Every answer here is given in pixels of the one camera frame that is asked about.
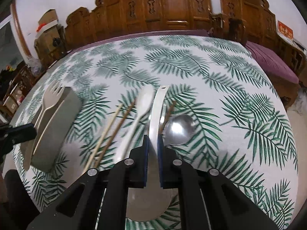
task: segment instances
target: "table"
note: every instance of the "table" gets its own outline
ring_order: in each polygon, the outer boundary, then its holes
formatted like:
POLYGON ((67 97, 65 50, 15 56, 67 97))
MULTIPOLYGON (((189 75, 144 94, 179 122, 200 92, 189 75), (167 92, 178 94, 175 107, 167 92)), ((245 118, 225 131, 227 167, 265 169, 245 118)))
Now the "table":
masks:
MULTIPOLYGON (((293 133, 273 85, 240 44, 209 37, 163 35, 80 50, 37 89, 17 125, 31 121, 53 80, 71 86, 83 106, 52 172, 33 167, 25 172, 19 146, 14 148, 19 175, 39 210, 80 176, 116 105, 124 104, 119 122, 143 85, 152 84, 156 89, 170 85, 165 101, 170 106, 176 100, 173 115, 189 114, 197 125, 187 144, 172 148, 195 168, 219 169, 280 229, 289 225, 298 183, 293 133)), ((100 170, 113 166, 116 147, 134 116, 135 109, 106 152, 100 170)), ((147 120, 148 114, 140 120, 131 148, 142 144, 147 120)), ((126 229, 179 228, 177 195, 156 220, 126 219, 126 229)))

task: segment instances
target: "silver screw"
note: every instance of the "silver screw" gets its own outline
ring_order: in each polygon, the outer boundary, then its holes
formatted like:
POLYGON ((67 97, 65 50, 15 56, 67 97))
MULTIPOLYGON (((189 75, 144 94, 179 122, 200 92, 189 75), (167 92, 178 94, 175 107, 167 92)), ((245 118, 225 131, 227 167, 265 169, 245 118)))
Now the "silver screw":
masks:
POLYGON ((181 164, 182 164, 182 161, 180 159, 175 159, 173 161, 173 165, 180 166, 181 164))
POLYGON ((219 174, 219 171, 216 170, 216 169, 211 169, 211 170, 209 170, 209 173, 210 173, 211 175, 217 176, 217 175, 219 174))
POLYGON ((134 161, 133 161, 132 159, 128 158, 128 159, 126 159, 126 160, 124 161, 124 163, 125 163, 126 165, 132 165, 132 164, 134 163, 134 161))
POLYGON ((90 169, 90 170, 88 170, 87 174, 89 176, 94 176, 94 175, 97 174, 97 169, 90 169))

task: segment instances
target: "purple fabric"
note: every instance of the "purple fabric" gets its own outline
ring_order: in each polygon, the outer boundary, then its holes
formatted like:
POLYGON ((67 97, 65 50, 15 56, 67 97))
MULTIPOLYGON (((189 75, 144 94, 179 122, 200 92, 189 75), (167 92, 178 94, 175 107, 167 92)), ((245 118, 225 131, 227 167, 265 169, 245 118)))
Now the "purple fabric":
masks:
POLYGON ((271 49, 248 41, 247 50, 266 73, 274 74, 292 83, 298 84, 299 79, 287 64, 271 49))
POLYGON ((142 37, 142 36, 154 36, 154 35, 176 35, 176 34, 209 37, 208 32, 204 29, 152 31, 152 32, 146 32, 146 33, 136 33, 136 34, 130 34, 130 35, 123 35, 123 36, 118 36, 118 37, 94 42, 94 43, 88 44, 84 47, 80 47, 78 49, 75 49, 74 52, 82 51, 82 50, 88 49, 90 47, 96 47, 96 46, 99 46, 101 44, 107 44, 107 43, 114 42, 114 41, 126 40, 126 39, 129 39, 129 38, 137 38, 137 37, 142 37))

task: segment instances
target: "metal ladle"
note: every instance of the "metal ladle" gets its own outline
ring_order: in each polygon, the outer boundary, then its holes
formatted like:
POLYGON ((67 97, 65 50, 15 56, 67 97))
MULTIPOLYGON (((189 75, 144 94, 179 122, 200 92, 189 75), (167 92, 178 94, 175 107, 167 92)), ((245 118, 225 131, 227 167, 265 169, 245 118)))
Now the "metal ladle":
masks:
POLYGON ((169 119, 164 127, 164 146, 186 144, 194 135, 196 125, 193 118, 183 114, 169 119))

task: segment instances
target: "brown chopstick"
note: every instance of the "brown chopstick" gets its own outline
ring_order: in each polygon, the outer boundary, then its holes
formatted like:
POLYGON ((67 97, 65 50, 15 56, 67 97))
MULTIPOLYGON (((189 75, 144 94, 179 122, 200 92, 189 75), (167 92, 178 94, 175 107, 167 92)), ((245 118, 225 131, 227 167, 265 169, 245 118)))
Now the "brown chopstick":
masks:
POLYGON ((169 120, 169 117, 171 116, 171 113, 172 113, 172 111, 174 110, 175 105, 176 105, 176 101, 174 100, 173 103, 172 103, 172 105, 170 106, 170 108, 168 109, 168 111, 167 111, 167 113, 166 113, 166 115, 165 115, 163 124, 162 124, 162 125, 160 126, 160 128, 159 128, 159 134, 162 134, 163 129, 164 129, 164 127, 165 127, 167 121, 169 120))
POLYGON ((95 162, 94 168, 98 168, 100 161, 102 160, 104 154, 108 150, 109 146, 111 145, 113 139, 115 138, 116 134, 118 133, 119 129, 121 128, 122 124, 124 123, 125 119, 128 117, 131 109, 134 107, 135 101, 132 102, 132 104, 129 106, 128 110, 126 111, 125 115, 122 117, 122 120, 117 125, 115 131, 113 132, 113 135, 110 137, 109 141, 107 142, 106 146, 104 147, 103 151, 100 153, 98 159, 95 162))

